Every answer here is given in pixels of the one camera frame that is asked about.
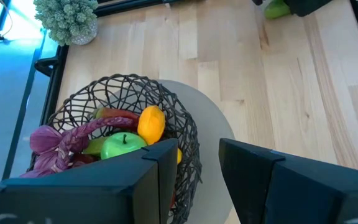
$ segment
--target green object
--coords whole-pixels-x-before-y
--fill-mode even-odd
[[[71,44],[71,38],[90,35],[90,24],[96,20],[95,0],[34,0],[35,18],[49,30],[49,37],[61,46]]]
[[[132,133],[117,133],[110,136],[103,144],[100,157],[108,159],[132,152],[147,146],[142,137]]]
[[[266,19],[276,19],[291,14],[290,8],[285,4],[284,0],[273,0],[265,8]]]
[[[100,137],[89,141],[88,147],[83,151],[83,154],[89,154],[94,156],[100,156],[102,151],[103,143],[109,137]]]

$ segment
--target yellow lemon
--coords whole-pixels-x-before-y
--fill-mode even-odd
[[[148,106],[142,111],[137,126],[137,133],[148,145],[160,140],[165,129],[165,115],[158,106]]]
[[[177,162],[178,162],[178,164],[181,162],[181,157],[182,157],[183,155],[182,155],[182,153],[181,153],[181,150],[178,148],[178,160],[177,160]]]

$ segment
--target green apple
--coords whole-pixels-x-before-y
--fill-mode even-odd
[[[100,158],[108,159],[147,146],[142,137],[132,133],[113,134],[103,143]]]

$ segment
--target wooden table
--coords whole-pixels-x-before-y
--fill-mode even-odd
[[[239,141],[358,169],[358,26],[346,0],[273,21],[246,0],[102,17],[94,41],[69,48],[58,106],[114,73],[197,88]],[[238,222],[232,210],[226,223]]]

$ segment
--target black wire basket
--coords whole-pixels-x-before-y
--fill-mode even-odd
[[[185,223],[193,205],[197,184],[201,181],[201,162],[197,127],[177,95],[155,80],[135,74],[115,74],[91,82],[63,102],[48,119],[48,125],[60,133],[90,122],[93,112],[100,107],[128,110],[141,114],[150,105],[158,105],[165,114],[165,130],[162,140],[177,138],[183,157],[178,165],[175,183],[175,205],[170,214],[172,223]],[[110,136],[123,131],[106,126],[89,135],[90,139]],[[29,170],[37,156],[33,153]]]

